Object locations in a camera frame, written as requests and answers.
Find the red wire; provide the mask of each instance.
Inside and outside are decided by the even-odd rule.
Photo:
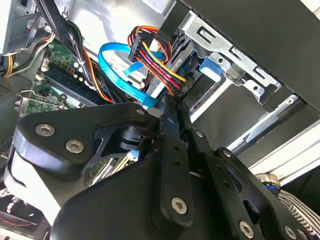
[[[3,221],[7,224],[10,224],[10,225],[13,225],[13,226],[16,226],[16,227],[27,227],[27,226],[31,226],[31,225],[34,225],[32,223],[28,223],[28,224],[17,224],[17,223],[14,223],[14,222],[10,222],[8,220],[5,220],[3,218],[0,217],[0,221]]]
[[[165,72],[163,72],[154,62],[152,62],[151,60],[149,60],[149,58],[147,57],[147,55],[142,51],[142,50],[139,50],[140,54],[144,57],[144,59],[150,64],[152,65],[152,67],[157,70],[161,76],[163,76],[167,81],[169,81],[170,83],[172,83],[177,89],[180,88],[180,86],[175,82],[173,81],[170,77],[168,77],[168,75],[166,75]]]

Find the wire bundle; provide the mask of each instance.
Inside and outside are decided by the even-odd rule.
[[[126,103],[129,102],[125,94],[117,89],[112,82],[103,74],[98,65],[94,65],[90,59],[86,49],[83,47],[83,37],[79,28],[71,21],[67,22],[70,26],[68,28],[69,38],[72,43],[72,48],[78,63],[83,69],[84,77],[87,79],[89,85],[94,86],[99,95],[110,103]]]
[[[16,68],[13,68],[8,75],[6,74],[7,76],[5,75],[5,77],[9,78],[15,74],[21,73],[21,72],[29,69],[32,66],[32,64],[36,61],[36,59],[39,56],[39,54],[41,53],[41,51],[43,49],[45,49],[55,39],[55,35],[53,33],[51,33],[48,37],[46,37],[44,39],[45,39],[44,41],[38,42],[34,46],[29,58],[23,64],[21,64],[20,66],[18,66]]]
[[[158,33],[158,28],[153,26],[136,26],[129,34],[127,41],[128,46],[132,49],[132,45],[136,40],[136,36],[139,33],[149,33],[150,37]],[[141,62],[154,76],[156,76],[166,87],[171,95],[175,95],[176,91],[181,88],[182,82],[186,82],[186,79],[179,76],[175,72],[171,71],[165,64],[172,57],[173,49],[170,42],[167,45],[162,45],[157,41],[159,47],[165,54],[165,60],[160,61],[149,49],[146,42],[142,42],[141,48],[138,50],[136,59]],[[150,83],[150,77],[147,77],[145,85]]]

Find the mounting hole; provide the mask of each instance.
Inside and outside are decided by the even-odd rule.
[[[227,181],[223,181],[224,185],[227,187],[227,188],[230,188],[230,185]]]
[[[293,103],[294,103],[294,100],[293,100],[292,98],[289,98],[289,99],[287,100],[287,103],[288,103],[288,104],[293,104]]]
[[[180,162],[179,162],[178,159],[173,160],[173,162],[174,162],[175,165],[180,166]]]

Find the screw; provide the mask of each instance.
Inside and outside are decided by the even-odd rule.
[[[178,214],[184,215],[187,213],[187,204],[180,197],[175,196],[172,198],[171,205]]]
[[[169,123],[172,123],[172,124],[175,123],[175,121],[171,117],[167,117],[166,119],[168,120]]]
[[[297,228],[296,230],[304,240],[308,240],[307,235],[300,228]]]
[[[254,231],[250,227],[248,223],[245,221],[239,222],[239,228],[241,232],[248,238],[248,239],[253,239],[254,238]]]
[[[202,133],[202,132],[200,132],[200,131],[196,131],[195,132],[197,135],[198,135],[198,137],[200,137],[200,138],[203,138],[204,137],[204,134]]]
[[[68,14],[67,14],[65,11],[63,11],[63,12],[62,12],[62,17],[63,17],[64,19],[67,19]]]
[[[286,232],[286,234],[288,234],[288,236],[292,239],[297,239],[297,236],[295,234],[295,232],[288,226],[284,226],[284,230]]]
[[[51,27],[50,27],[49,25],[46,25],[46,26],[44,27],[44,30],[45,30],[46,32],[48,32],[48,33],[52,33],[52,29],[51,29]]]
[[[84,151],[84,145],[78,140],[69,140],[65,144],[65,148],[73,154],[80,154]]]
[[[227,150],[223,150],[224,155],[226,155],[228,158],[231,157],[231,153],[228,152]]]
[[[138,114],[140,114],[140,115],[145,115],[145,112],[142,111],[142,110],[140,110],[140,109],[137,109],[136,112],[137,112]]]
[[[55,134],[56,130],[49,124],[39,124],[35,127],[35,132],[44,137],[50,137]]]

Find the black wire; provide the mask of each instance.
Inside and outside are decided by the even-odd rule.
[[[144,46],[141,47],[141,50],[143,51],[143,53],[147,56],[148,60],[149,61],[152,61],[153,64],[155,64],[159,69],[161,69],[163,72],[165,72],[165,74],[169,75],[171,77],[171,79],[176,83],[178,84],[179,86],[181,86],[181,82],[179,81],[179,79],[175,76],[173,76],[172,74],[170,74],[167,70],[165,70],[164,68],[162,68],[156,61],[153,60],[152,57],[149,56],[146,48]]]
[[[151,68],[152,70],[154,70],[155,72],[158,73],[158,71],[151,65],[149,64],[146,60],[144,60],[144,58],[141,58],[141,60],[143,61],[144,64],[146,64],[149,68]],[[172,85],[172,83],[168,82],[163,76],[161,76],[162,80],[170,87],[170,89],[173,92],[176,92],[176,88]]]
[[[33,24],[32,24],[30,31],[29,31],[28,38],[26,39],[25,45],[23,47],[24,49],[29,48],[32,45],[32,43],[34,42],[36,34],[39,29],[39,24],[40,24],[41,18],[42,18],[42,15],[39,14],[39,16],[37,16],[35,18],[35,20],[33,21]]]
[[[103,70],[96,65],[93,66],[94,70],[97,72],[98,78],[105,85],[105,88],[108,90],[108,92],[112,92],[121,103],[129,103],[130,100],[126,97],[126,94],[113,84],[113,82],[106,76]]]
[[[71,53],[70,40],[66,20],[60,15],[54,0],[34,0],[38,9],[42,13],[47,24],[51,27],[53,33]]]
[[[24,69],[25,67],[29,66],[29,65],[31,64],[32,60],[35,58],[36,53],[37,53],[37,50],[38,50],[40,47],[42,47],[44,44],[46,44],[45,41],[38,42],[38,43],[34,46],[34,48],[33,48],[32,52],[31,52],[29,58],[28,58],[23,64],[21,64],[20,66],[14,68],[14,69],[12,70],[12,73],[16,73],[16,72]]]

